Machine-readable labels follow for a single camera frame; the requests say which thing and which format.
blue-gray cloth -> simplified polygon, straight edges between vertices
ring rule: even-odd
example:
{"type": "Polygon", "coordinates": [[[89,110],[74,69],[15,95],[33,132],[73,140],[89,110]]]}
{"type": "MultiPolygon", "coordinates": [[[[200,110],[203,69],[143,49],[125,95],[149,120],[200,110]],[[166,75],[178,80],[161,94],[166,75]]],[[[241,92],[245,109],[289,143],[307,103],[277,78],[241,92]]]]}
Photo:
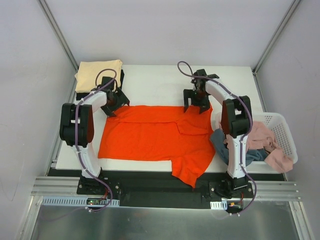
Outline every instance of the blue-gray cloth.
{"type": "MultiPolygon", "coordinates": [[[[229,164],[229,149],[225,146],[225,134],[221,129],[215,130],[210,136],[210,141],[213,143],[215,152],[228,165],[229,164]]],[[[245,165],[248,166],[252,161],[264,161],[268,154],[264,149],[251,150],[249,149],[245,155],[245,165]]]]}

white tabletop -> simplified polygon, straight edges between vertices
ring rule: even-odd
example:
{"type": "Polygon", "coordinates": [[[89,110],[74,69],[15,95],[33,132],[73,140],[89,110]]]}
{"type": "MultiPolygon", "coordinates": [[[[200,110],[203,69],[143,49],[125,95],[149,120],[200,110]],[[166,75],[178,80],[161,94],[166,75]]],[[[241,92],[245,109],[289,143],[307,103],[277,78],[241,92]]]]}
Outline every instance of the white tabletop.
{"type": "MultiPolygon", "coordinates": [[[[183,106],[183,90],[192,89],[191,79],[182,75],[175,65],[124,65],[124,81],[122,90],[130,100],[131,106],[183,106]]],[[[252,113],[263,111],[258,91],[248,66],[192,66],[193,72],[205,69],[207,74],[217,74],[222,83],[232,93],[244,96],[251,100],[252,113]]],[[[209,96],[213,107],[211,125],[215,124],[215,116],[222,111],[222,106],[209,96]]],[[[98,154],[100,141],[104,131],[107,116],[99,109],[93,114],[94,138],[93,149],[98,154]]],[[[171,172],[171,161],[134,161],[101,158],[100,165],[103,170],[110,171],[152,171],[171,172]]],[[[227,171],[227,165],[215,154],[206,173],[221,173],[227,171]]],[[[57,159],[56,169],[80,170],[80,164],[71,147],[62,142],[57,159]]],[[[249,173],[277,173],[265,162],[253,162],[247,167],[249,173]]]]}

white wall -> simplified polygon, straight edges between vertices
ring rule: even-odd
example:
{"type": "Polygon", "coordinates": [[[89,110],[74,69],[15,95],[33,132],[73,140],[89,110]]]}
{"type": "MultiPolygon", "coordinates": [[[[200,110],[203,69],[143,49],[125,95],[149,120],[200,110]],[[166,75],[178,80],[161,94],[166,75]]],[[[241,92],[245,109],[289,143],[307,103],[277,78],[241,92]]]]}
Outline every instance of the white wall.
{"type": "Polygon", "coordinates": [[[289,173],[299,183],[315,239],[320,239],[320,1],[304,0],[266,62],[258,83],[269,112],[289,124],[298,162],[289,173]]]}
{"type": "Polygon", "coordinates": [[[47,0],[80,61],[257,64],[292,0],[47,0]]]}
{"type": "Polygon", "coordinates": [[[49,162],[74,70],[36,0],[0,2],[0,239],[49,162]]]}

folded cloth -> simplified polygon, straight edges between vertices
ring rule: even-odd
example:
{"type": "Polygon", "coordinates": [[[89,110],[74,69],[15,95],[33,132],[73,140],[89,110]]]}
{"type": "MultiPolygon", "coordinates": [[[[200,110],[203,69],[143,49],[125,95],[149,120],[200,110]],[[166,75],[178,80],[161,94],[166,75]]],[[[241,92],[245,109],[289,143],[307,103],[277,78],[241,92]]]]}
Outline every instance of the folded cloth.
{"type": "MultiPolygon", "coordinates": [[[[116,82],[118,87],[121,86],[121,66],[122,62],[120,60],[113,61],[92,61],[92,62],[80,62],[79,70],[74,75],[77,80],[75,91],[77,93],[89,93],[93,88],[96,87],[95,81],[98,73],[103,69],[113,69],[116,71],[116,82]]],[[[104,71],[100,74],[97,79],[97,84],[101,84],[102,77],[114,77],[115,73],[113,71],[104,71]]]]}
{"type": "MultiPolygon", "coordinates": [[[[229,164],[229,149],[224,144],[225,134],[221,129],[217,129],[210,136],[210,141],[213,143],[215,152],[218,153],[225,164],[229,164]]],[[[264,161],[268,154],[265,149],[249,149],[245,155],[245,165],[250,165],[253,161],[264,161]]]]}
{"type": "Polygon", "coordinates": [[[212,108],[199,114],[190,106],[123,106],[105,123],[98,158],[171,160],[172,175],[196,186],[211,163],[212,108]]]}
{"type": "Polygon", "coordinates": [[[294,161],[285,155],[283,149],[278,145],[275,133],[268,129],[263,122],[254,121],[252,130],[246,140],[246,150],[262,149],[269,153],[265,162],[278,173],[286,173],[292,170],[294,161]]]}

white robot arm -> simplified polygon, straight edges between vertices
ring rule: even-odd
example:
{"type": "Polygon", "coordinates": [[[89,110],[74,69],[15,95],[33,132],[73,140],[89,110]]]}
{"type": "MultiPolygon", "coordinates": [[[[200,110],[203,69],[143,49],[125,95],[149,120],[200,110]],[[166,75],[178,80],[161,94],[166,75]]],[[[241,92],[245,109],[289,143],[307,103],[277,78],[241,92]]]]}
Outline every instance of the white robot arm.
{"type": "Polygon", "coordinates": [[[94,89],[88,96],[74,103],[62,105],[60,121],[60,138],[74,150],[81,164],[82,177],[86,179],[98,178],[101,167],[97,155],[92,146],[94,138],[93,113],[101,108],[107,116],[114,117],[114,111],[123,105],[129,105],[130,101],[122,90],[113,85],[107,87],[112,81],[111,77],[103,77],[101,90],[94,89]],[[76,108],[77,117],[77,145],[75,143],[76,108]]]}
{"type": "Polygon", "coordinates": [[[230,197],[232,191],[248,186],[246,177],[246,142],[247,134],[252,127],[251,104],[248,96],[236,96],[221,84],[220,78],[216,74],[207,75],[204,69],[197,70],[191,75],[184,73],[180,67],[180,72],[188,77],[192,77],[193,89],[183,90],[184,111],[191,105],[200,107],[199,113],[210,108],[208,95],[212,95],[222,105],[221,126],[226,139],[228,140],[229,164],[227,168],[226,181],[215,192],[222,197],[230,197]]]}
{"type": "MultiPolygon", "coordinates": [[[[225,100],[233,100],[235,97],[231,96],[227,93],[220,85],[216,84],[213,81],[207,81],[205,83],[205,91],[212,95],[222,106],[225,100]]],[[[244,134],[237,135],[236,138],[232,137],[230,134],[226,134],[226,139],[228,140],[228,148],[229,148],[229,164],[227,173],[233,179],[240,179],[245,177],[245,173],[240,166],[240,155],[242,154],[242,159],[246,159],[246,143],[247,136],[245,136],[242,140],[242,144],[240,144],[241,138],[244,134]]],[[[246,171],[246,164],[242,165],[244,170],[246,171]]]]}

